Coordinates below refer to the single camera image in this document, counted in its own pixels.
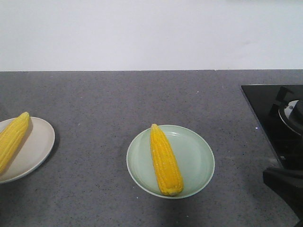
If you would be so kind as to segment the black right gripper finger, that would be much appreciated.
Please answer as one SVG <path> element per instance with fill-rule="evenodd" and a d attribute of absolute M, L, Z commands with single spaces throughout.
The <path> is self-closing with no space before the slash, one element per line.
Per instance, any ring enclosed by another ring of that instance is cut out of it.
<path fill-rule="evenodd" d="M 263 171 L 263 182 L 279 195 L 299 218 L 297 227 L 303 225 L 303 172 L 269 167 Z"/>

